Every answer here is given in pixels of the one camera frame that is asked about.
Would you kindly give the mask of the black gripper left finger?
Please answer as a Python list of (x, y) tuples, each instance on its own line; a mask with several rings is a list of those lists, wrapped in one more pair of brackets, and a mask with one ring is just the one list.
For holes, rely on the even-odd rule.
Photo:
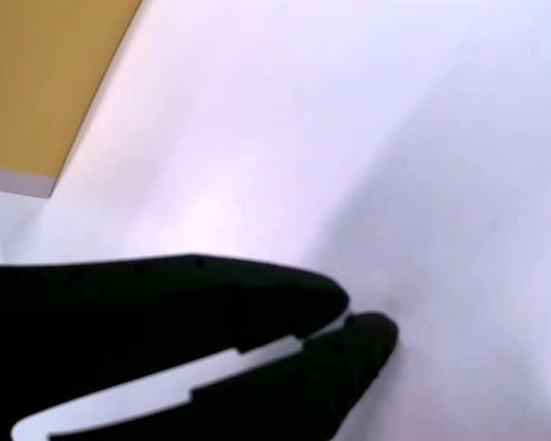
[(0, 266), (0, 440), (67, 401), (225, 350), (303, 339), (348, 303), (325, 276), (215, 256)]

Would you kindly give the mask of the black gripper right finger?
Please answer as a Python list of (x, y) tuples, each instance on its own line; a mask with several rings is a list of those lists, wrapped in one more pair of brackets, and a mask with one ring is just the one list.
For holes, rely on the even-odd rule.
[(331, 440), (398, 339), (386, 315), (353, 315), (293, 356), (194, 390), (185, 405), (63, 439)]

